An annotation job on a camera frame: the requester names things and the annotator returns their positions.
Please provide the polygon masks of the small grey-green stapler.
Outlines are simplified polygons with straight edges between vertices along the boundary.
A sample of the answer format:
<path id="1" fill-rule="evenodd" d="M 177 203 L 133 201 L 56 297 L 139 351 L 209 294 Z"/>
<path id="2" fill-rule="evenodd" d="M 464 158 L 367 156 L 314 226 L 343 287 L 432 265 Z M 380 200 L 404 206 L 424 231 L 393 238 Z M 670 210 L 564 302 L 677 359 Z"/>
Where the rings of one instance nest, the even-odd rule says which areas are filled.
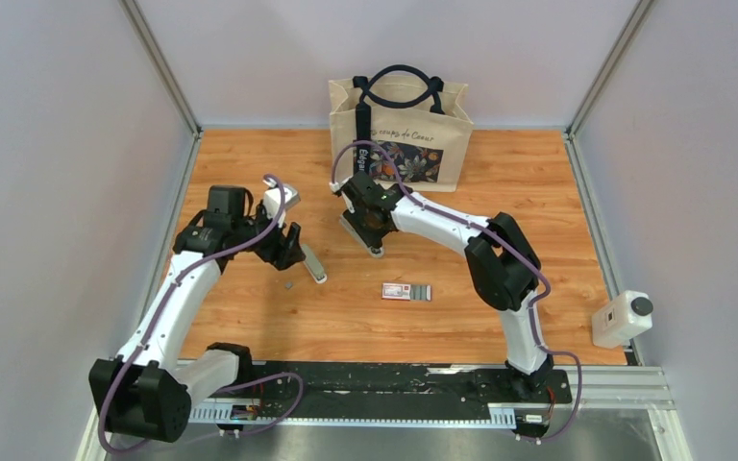
<path id="1" fill-rule="evenodd" d="M 302 244 L 301 250 L 305 256 L 304 265 L 313 280 L 318 284 L 325 283 L 328 276 L 321 260 L 308 244 Z"/>

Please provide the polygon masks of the grey and black stapler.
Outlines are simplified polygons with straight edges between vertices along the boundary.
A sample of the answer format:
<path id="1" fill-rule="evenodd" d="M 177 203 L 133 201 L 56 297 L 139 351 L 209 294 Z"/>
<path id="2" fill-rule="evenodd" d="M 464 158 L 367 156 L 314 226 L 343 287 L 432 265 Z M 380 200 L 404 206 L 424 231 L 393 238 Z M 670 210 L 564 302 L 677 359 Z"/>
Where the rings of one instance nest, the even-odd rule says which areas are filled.
<path id="1" fill-rule="evenodd" d="M 384 255 L 384 248 L 383 247 L 371 247 L 368 244 L 366 244 L 363 240 L 363 238 L 358 234 L 356 229 L 348 222 L 348 220 L 341 215 L 338 218 L 338 222 L 340 225 L 344 228 L 344 230 L 349 233 L 355 241 L 372 257 L 374 258 L 381 258 Z"/>

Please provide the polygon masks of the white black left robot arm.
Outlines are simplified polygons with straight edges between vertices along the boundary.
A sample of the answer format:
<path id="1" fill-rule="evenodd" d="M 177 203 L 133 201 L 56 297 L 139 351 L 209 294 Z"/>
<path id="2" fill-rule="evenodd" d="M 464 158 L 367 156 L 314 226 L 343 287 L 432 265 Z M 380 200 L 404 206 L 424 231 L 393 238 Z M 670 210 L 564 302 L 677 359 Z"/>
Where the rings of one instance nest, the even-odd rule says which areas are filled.
<path id="1" fill-rule="evenodd" d="M 92 365 L 88 382 L 106 451 L 121 451 L 109 434 L 175 442 L 205 399 L 223 390 L 240 399 L 260 388 L 245 346 L 216 342 L 190 364 L 178 361 L 202 302 L 237 254 L 251 252 L 278 270 L 306 258 L 300 225 L 284 222 L 298 191 L 274 177 L 265 183 L 260 202 L 245 187 L 210 188 L 206 207 L 177 234 L 165 279 L 134 334 L 115 357 Z"/>

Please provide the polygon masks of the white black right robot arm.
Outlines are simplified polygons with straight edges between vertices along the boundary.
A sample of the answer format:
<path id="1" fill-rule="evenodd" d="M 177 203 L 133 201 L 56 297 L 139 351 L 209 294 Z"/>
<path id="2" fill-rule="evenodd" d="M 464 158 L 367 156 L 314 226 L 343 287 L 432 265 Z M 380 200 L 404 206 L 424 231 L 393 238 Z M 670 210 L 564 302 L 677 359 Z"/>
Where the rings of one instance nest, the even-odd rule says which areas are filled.
<path id="1" fill-rule="evenodd" d="M 535 306 L 548 295 L 538 289 L 549 283 L 512 216 L 460 213 L 405 185 L 383 187 L 363 172 L 331 182 L 330 188 L 346 204 L 342 225 L 370 255 L 383 256 L 383 239 L 392 232 L 419 235 L 462 255 L 475 292 L 499 314 L 505 364 L 513 371 L 511 393 L 532 402 L 547 391 L 554 360 L 543 344 Z"/>

